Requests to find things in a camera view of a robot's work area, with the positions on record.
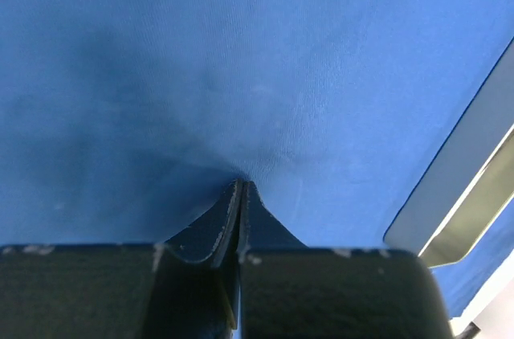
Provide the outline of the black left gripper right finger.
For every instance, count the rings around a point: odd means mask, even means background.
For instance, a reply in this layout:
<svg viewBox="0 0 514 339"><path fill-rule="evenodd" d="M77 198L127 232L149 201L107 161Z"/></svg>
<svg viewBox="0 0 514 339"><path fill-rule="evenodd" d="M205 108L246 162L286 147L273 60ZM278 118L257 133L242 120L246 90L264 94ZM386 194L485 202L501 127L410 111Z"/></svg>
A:
<svg viewBox="0 0 514 339"><path fill-rule="evenodd" d="M450 338L439 287L408 251L303 245L253 182L240 208L244 338Z"/></svg>

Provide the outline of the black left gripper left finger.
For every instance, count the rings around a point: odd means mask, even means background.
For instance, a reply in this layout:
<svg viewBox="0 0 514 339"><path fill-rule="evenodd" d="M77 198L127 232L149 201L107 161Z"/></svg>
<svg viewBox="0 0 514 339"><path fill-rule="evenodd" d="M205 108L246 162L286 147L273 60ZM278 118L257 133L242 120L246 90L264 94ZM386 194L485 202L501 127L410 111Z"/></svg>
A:
<svg viewBox="0 0 514 339"><path fill-rule="evenodd" d="M7 245L4 338L228 338L243 183L163 243Z"/></svg>

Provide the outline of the blue surgical cloth wrap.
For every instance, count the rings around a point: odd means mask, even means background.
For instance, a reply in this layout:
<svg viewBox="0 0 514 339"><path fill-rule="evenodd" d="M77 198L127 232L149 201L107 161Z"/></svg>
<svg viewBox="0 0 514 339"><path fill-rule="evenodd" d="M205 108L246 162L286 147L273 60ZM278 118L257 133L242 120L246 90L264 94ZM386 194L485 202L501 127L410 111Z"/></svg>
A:
<svg viewBox="0 0 514 339"><path fill-rule="evenodd" d="M1 241L169 238L236 178L376 247L513 0L1 0Z"/></svg>

